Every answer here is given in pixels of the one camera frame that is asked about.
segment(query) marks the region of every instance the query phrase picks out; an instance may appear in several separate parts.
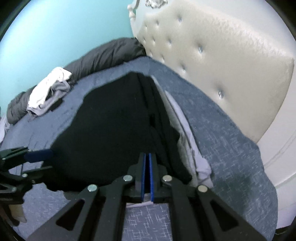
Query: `black mechanical arm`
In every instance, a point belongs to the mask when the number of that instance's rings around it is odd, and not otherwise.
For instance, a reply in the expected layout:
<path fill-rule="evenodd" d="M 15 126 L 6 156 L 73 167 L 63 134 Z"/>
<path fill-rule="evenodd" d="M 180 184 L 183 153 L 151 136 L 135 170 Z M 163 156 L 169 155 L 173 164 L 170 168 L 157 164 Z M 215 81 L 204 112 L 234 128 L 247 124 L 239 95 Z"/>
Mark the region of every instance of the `black mechanical arm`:
<path fill-rule="evenodd" d="M 25 171 L 21 176 L 8 170 L 52 155 L 51 150 L 33 152 L 27 148 L 0 152 L 0 206 L 6 213 L 7 205 L 24 202 L 23 196 L 33 184 L 46 183 L 45 174 L 52 167 Z M 168 175 L 151 153 L 141 153 L 139 162 L 111 184 L 86 187 L 27 240 L 121 240 L 126 203 L 141 203 L 145 193 L 150 193 L 154 203 L 169 204 L 174 241 L 266 240 L 206 186 L 188 187 Z M 5 219 L 11 225 L 18 225 L 10 214 Z"/>

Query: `white decorative carving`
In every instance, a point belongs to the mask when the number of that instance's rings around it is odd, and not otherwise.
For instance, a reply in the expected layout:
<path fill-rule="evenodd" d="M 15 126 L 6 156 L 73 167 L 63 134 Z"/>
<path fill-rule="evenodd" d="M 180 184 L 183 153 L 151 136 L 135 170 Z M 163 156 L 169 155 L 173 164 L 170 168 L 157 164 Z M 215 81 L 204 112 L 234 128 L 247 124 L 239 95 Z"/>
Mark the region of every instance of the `white decorative carving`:
<path fill-rule="evenodd" d="M 160 8 L 167 3 L 168 3 L 168 0 L 146 0 L 145 5 L 146 7 Z"/>
<path fill-rule="evenodd" d="M 129 17 L 130 20 L 136 18 L 136 15 L 133 12 L 132 4 L 128 5 L 128 17 Z"/>

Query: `light purple fabric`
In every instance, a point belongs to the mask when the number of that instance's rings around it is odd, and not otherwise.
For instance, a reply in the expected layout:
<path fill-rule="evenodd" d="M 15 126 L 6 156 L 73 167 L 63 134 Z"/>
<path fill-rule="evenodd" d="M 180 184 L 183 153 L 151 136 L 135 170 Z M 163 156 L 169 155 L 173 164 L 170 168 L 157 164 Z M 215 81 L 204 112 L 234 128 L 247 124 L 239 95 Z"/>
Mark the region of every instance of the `light purple fabric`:
<path fill-rule="evenodd" d="M 195 171 L 198 173 L 198 184 L 203 184 L 209 188 L 212 188 L 213 182 L 210 177 L 212 173 L 211 167 L 208 161 L 200 154 L 193 133 L 190 129 L 189 123 L 182 109 L 175 101 L 175 99 L 170 95 L 170 93 L 166 91 L 165 94 L 183 128 L 183 132 L 185 133 L 186 139 L 188 140 L 189 149 L 192 152 L 192 158 L 195 163 Z"/>
<path fill-rule="evenodd" d="M 4 140 L 6 132 L 9 130 L 10 124 L 8 123 L 6 115 L 0 119 L 0 144 Z"/>

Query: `black garment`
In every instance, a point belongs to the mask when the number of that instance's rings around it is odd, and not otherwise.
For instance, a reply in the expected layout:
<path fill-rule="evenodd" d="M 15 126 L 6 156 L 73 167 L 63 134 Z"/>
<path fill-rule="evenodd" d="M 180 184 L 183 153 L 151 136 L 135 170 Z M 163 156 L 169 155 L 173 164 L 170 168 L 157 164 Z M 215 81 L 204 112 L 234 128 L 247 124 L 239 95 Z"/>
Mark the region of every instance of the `black garment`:
<path fill-rule="evenodd" d="M 145 55 L 145 48 L 136 38 L 115 39 L 92 49 L 86 55 L 68 64 L 64 69 L 72 73 L 68 80 L 72 86 L 87 75 Z M 18 94 L 8 105 L 7 120 L 10 124 L 17 123 L 26 115 L 29 97 L 34 87 Z"/>
<path fill-rule="evenodd" d="M 45 184 L 53 191 L 107 185 L 126 174 L 140 152 L 155 152 L 158 163 L 187 184 L 192 177 L 181 162 L 178 139 L 153 79 L 131 72 L 84 98 L 51 147 L 55 157 L 44 163 L 68 179 L 68 186 L 59 179 Z"/>

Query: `tufted headboard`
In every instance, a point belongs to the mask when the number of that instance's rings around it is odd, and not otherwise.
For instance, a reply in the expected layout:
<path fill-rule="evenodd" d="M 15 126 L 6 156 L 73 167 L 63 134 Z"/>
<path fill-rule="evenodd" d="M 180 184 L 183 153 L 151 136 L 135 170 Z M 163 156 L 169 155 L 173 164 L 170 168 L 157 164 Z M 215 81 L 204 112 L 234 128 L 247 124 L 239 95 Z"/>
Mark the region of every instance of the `tufted headboard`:
<path fill-rule="evenodd" d="M 147 55 L 200 88 L 258 142 L 287 94 L 294 69 L 289 50 L 196 0 L 168 0 L 159 8 L 145 3 L 135 0 L 128 9 Z"/>

